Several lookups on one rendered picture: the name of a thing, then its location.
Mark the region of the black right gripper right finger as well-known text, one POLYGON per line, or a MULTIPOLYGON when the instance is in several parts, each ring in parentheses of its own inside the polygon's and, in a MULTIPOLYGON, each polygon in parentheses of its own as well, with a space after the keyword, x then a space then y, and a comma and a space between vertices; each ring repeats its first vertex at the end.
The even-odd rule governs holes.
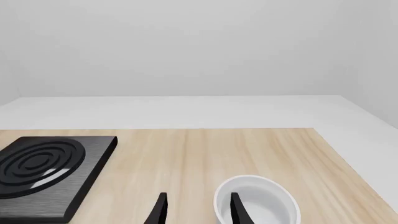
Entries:
POLYGON ((237 192, 231 193, 230 209, 233 224, 254 224, 237 192))

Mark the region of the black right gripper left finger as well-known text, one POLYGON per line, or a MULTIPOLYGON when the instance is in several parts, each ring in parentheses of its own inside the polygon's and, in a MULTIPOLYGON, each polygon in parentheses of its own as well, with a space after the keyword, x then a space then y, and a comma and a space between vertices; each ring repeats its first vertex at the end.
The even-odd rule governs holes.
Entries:
POLYGON ((161 192, 144 224, 166 224, 167 209, 167 193, 161 192))

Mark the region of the white round bowl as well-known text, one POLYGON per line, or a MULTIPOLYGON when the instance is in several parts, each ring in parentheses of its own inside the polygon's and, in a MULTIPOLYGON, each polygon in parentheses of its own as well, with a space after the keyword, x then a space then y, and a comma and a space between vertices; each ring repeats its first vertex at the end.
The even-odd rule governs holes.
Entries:
POLYGON ((238 175, 218 186, 213 197, 216 224, 233 224, 231 193, 237 192, 254 224, 301 224, 297 201, 283 186, 258 175, 238 175))

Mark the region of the flat black stove plate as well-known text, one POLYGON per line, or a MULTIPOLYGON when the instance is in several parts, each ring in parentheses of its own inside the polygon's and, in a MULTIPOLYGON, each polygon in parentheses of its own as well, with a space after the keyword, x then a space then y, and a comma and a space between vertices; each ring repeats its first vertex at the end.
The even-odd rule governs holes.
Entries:
POLYGON ((24 136, 0 150, 0 224, 67 224, 111 157, 115 136, 24 136))

